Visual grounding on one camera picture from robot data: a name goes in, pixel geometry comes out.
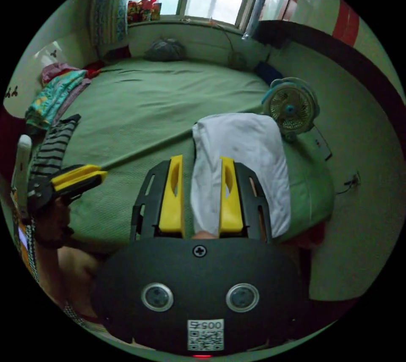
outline blue cloth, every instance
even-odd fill
[[[69,93],[81,84],[87,74],[86,70],[74,70],[53,78],[37,95],[25,113],[29,133],[47,131],[59,107]]]

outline white towel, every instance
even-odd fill
[[[272,236],[289,229],[291,199],[288,168],[276,122],[253,113],[207,116],[193,128],[196,161],[191,205],[195,232],[218,233],[221,189],[221,156],[253,170],[269,205]]]

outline gray pillow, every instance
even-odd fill
[[[186,49],[175,39],[159,39],[152,43],[144,58],[150,61],[176,61],[186,58]]]

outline green bed sheet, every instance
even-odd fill
[[[260,113],[259,102],[267,90],[253,73],[191,61],[126,59],[104,68],[63,116],[82,116],[64,166],[95,164],[109,171],[101,186],[72,203],[73,238],[99,252],[126,245],[132,206],[144,177],[174,155],[184,158],[185,227],[191,237],[193,124],[217,113]],[[301,233],[332,212],[331,177],[313,145],[306,135],[285,145],[292,221],[279,240]]]

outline colorful toy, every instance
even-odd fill
[[[155,2],[156,0],[141,0],[139,2],[129,1],[127,22],[135,23],[159,20],[162,4]]]

